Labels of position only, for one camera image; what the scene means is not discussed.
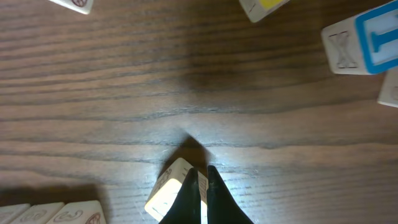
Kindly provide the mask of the blue S block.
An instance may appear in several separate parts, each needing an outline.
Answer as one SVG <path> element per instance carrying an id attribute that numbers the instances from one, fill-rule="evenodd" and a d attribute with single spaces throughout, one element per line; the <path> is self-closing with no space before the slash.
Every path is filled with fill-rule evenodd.
<path id="1" fill-rule="evenodd" d="M 397 107 L 397 68 L 386 73 L 377 102 L 382 105 Z"/>

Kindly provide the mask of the green R block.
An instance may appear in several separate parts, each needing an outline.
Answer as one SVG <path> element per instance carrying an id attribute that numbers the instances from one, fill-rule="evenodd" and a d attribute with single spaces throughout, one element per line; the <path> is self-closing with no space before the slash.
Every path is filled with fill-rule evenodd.
<path id="1" fill-rule="evenodd" d="M 8 205 L 0 208 L 0 222 L 1 224 L 9 224 L 23 212 L 30 208 L 29 203 L 18 205 Z"/>

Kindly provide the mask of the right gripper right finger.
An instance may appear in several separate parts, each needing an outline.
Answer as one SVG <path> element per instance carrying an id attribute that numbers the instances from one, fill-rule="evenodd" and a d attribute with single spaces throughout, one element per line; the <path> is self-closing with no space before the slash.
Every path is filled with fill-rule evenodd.
<path id="1" fill-rule="evenodd" d="M 208 224 L 253 224 L 230 194 L 215 166 L 208 166 Z"/>

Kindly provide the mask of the blue P block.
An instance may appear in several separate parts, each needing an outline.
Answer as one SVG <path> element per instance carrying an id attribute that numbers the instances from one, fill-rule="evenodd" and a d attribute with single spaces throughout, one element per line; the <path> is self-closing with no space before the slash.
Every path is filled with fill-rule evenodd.
<path id="1" fill-rule="evenodd" d="M 98 200 L 66 204 L 47 224 L 106 224 L 102 206 Z"/>

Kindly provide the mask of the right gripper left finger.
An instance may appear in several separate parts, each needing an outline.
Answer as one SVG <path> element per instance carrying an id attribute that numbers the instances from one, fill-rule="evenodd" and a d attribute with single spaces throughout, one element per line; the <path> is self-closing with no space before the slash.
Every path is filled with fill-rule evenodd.
<path id="1" fill-rule="evenodd" d="M 159 224 L 200 224 L 201 195 L 199 190 L 198 171 L 191 168 L 170 210 Z"/>

